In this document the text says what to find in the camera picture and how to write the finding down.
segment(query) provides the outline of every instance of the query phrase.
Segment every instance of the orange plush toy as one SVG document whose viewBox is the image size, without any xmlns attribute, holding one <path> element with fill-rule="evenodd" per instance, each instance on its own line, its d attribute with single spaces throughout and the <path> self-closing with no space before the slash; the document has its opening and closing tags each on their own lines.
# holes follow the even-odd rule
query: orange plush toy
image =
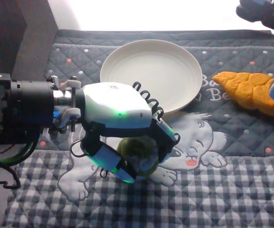
<svg viewBox="0 0 274 228">
<path fill-rule="evenodd" d="M 218 83 L 240 106 L 274 116 L 274 100 L 269 95 L 269 88 L 274 81 L 266 74 L 221 72 L 213 76 Z"/>
</svg>

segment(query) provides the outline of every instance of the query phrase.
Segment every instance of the yellow bread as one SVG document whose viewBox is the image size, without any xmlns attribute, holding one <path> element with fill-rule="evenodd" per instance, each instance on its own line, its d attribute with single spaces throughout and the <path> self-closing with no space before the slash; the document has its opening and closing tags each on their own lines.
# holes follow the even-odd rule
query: yellow bread
<svg viewBox="0 0 274 228">
<path fill-rule="evenodd" d="M 218 83 L 240 106 L 250 110 L 274 116 L 274 100 L 269 95 L 269 88 L 274 81 L 266 74 L 221 72 L 213 76 Z"/>
</svg>

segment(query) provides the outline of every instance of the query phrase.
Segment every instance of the black and white plaid cloth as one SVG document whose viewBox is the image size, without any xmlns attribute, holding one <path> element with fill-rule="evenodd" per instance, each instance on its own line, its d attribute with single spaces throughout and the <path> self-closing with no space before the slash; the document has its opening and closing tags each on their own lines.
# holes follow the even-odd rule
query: black and white plaid cloth
<svg viewBox="0 0 274 228">
<path fill-rule="evenodd" d="M 88 197 L 69 202 L 57 182 L 69 152 L 35 151 L 17 167 L 22 188 L 9 197 L 3 227 L 274 227 L 274 157 L 227 157 L 228 165 L 179 172 L 171 187 L 127 184 L 100 173 Z"/>
</svg>

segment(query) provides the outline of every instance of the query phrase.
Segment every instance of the round plate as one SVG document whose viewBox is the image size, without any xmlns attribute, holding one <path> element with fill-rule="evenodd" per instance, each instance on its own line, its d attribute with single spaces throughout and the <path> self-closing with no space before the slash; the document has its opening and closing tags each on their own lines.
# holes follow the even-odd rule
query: round plate
<svg viewBox="0 0 274 228">
<path fill-rule="evenodd" d="M 188 105 L 199 93 L 202 72 L 197 60 L 185 49 L 162 40 L 140 40 L 115 50 L 103 63 L 101 82 L 133 85 L 157 99 L 165 113 Z"/>
</svg>

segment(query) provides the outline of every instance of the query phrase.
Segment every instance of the white cartoon animal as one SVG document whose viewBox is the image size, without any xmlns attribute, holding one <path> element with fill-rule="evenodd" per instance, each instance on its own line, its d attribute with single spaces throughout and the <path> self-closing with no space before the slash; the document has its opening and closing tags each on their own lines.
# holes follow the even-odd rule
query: white cartoon animal
<svg viewBox="0 0 274 228">
<path fill-rule="evenodd" d="M 181 140 L 173 149 L 170 157 L 150 176 L 150 180 L 171 186 L 177 180 L 177 171 L 196 169 L 200 163 L 205 166 L 213 165 L 222 167 L 227 161 L 217 153 L 227 141 L 226 134 L 213 132 L 207 122 L 208 114 L 188 114 L 178 112 L 165 121 L 174 132 L 181 135 Z M 76 133 L 70 133 L 68 143 L 71 145 L 76 140 L 83 138 L 85 131 L 78 125 Z M 107 144 L 116 149 L 120 138 L 107 138 Z M 80 144 L 73 146 L 77 155 L 82 154 L 79 150 Z M 66 172 L 58 181 L 59 189 L 67 196 L 70 202 L 84 200 L 88 196 L 87 180 L 94 175 L 99 167 L 93 164 L 88 157 L 77 158 L 70 155 L 73 168 Z"/>
<path fill-rule="evenodd" d="M 177 112 L 164 118 L 181 140 L 170 157 L 150 176 L 153 182 L 170 186 L 177 180 L 177 171 L 193 170 L 200 163 L 217 168 L 227 165 L 226 159 L 217 153 L 225 146 L 227 135 L 212 130 L 206 120 L 209 116 Z"/>
</svg>

